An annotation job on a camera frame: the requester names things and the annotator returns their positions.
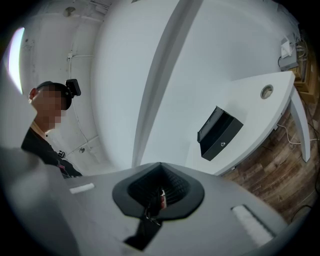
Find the black box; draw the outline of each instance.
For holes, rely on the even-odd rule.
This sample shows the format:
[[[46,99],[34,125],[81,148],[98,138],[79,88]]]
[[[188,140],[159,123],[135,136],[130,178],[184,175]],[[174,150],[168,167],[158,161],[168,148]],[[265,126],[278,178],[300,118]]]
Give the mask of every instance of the black box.
[[[201,156],[211,161],[229,144],[242,126],[238,119],[216,106],[197,134]]]

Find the wood plank flooring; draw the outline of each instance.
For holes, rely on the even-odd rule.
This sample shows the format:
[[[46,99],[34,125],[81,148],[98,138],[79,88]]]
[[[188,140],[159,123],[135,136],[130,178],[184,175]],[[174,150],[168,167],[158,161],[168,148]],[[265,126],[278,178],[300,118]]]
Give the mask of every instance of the wood plank flooring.
[[[319,131],[320,104],[308,104],[313,126]],[[295,123],[289,110],[278,122],[287,127],[291,142],[299,142]],[[310,137],[315,138],[309,125]],[[311,141],[311,157],[305,163],[300,145],[290,144],[286,130],[278,127],[271,132],[264,143],[235,170],[222,175],[234,181],[274,208],[288,222],[302,205],[312,206],[317,199],[315,191],[316,174],[320,167],[317,141]],[[305,215],[305,207],[294,218]]]

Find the white table leg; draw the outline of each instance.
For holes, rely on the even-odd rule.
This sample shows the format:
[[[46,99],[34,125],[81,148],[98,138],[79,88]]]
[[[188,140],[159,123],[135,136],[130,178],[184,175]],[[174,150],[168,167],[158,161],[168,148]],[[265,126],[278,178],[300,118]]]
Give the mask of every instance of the white table leg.
[[[308,121],[304,106],[295,87],[290,95],[290,112],[295,122],[295,127],[301,142],[302,159],[307,162],[310,159],[310,135]]]

